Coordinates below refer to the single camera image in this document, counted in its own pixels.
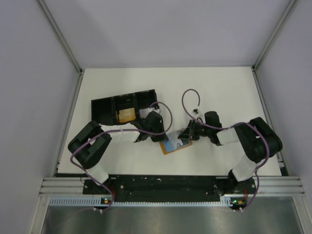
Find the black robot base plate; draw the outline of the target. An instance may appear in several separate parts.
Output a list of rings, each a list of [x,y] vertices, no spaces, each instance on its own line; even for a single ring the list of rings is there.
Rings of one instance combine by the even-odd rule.
[[[211,175],[110,175],[102,186],[85,180],[83,194],[114,195],[116,202],[210,202],[223,195],[246,197],[255,192],[255,180],[239,192],[219,195],[215,184],[227,176]]]

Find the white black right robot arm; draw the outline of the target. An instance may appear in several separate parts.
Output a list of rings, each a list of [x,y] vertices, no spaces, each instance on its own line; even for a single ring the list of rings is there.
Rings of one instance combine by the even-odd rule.
[[[204,117],[205,123],[190,120],[178,138],[196,141],[200,137],[208,137],[216,146],[240,143],[244,151],[240,161],[229,171],[227,179],[215,184],[215,191],[219,195],[239,193],[263,163],[283,148],[281,139],[261,117],[247,123],[235,124],[227,129],[222,127],[217,112],[206,112]]]

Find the gold credit card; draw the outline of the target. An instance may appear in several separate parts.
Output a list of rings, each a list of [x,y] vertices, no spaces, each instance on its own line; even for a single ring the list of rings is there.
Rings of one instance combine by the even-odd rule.
[[[119,123],[125,123],[129,121],[133,121],[136,119],[136,113],[134,108],[128,108],[120,110],[117,114],[118,122]]]

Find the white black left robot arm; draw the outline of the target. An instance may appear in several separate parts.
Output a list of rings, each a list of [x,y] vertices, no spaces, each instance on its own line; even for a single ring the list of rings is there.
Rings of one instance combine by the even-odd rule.
[[[153,142],[167,140],[162,116],[151,110],[145,118],[121,125],[101,125],[90,121],[70,141],[68,150],[78,161],[78,166],[91,176],[99,193],[109,191],[111,182],[104,167],[99,164],[105,151],[116,143],[137,143],[150,138]]]

